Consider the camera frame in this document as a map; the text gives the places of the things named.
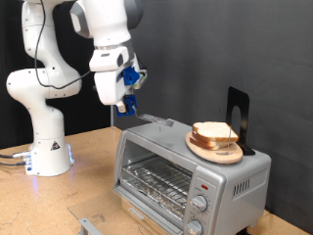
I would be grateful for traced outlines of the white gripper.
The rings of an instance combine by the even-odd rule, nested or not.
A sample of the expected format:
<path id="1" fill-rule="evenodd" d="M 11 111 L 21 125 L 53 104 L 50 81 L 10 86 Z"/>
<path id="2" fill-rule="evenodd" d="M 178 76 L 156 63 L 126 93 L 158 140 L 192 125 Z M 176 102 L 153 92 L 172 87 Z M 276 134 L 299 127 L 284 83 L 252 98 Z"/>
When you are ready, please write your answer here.
<path id="1" fill-rule="evenodd" d="M 134 55 L 134 59 L 116 70 L 96 71 L 94 74 L 96 90 L 104 105 L 115 105 L 120 113 L 125 113 L 121 101 L 125 95 L 140 89 L 147 80 L 147 68 Z"/>

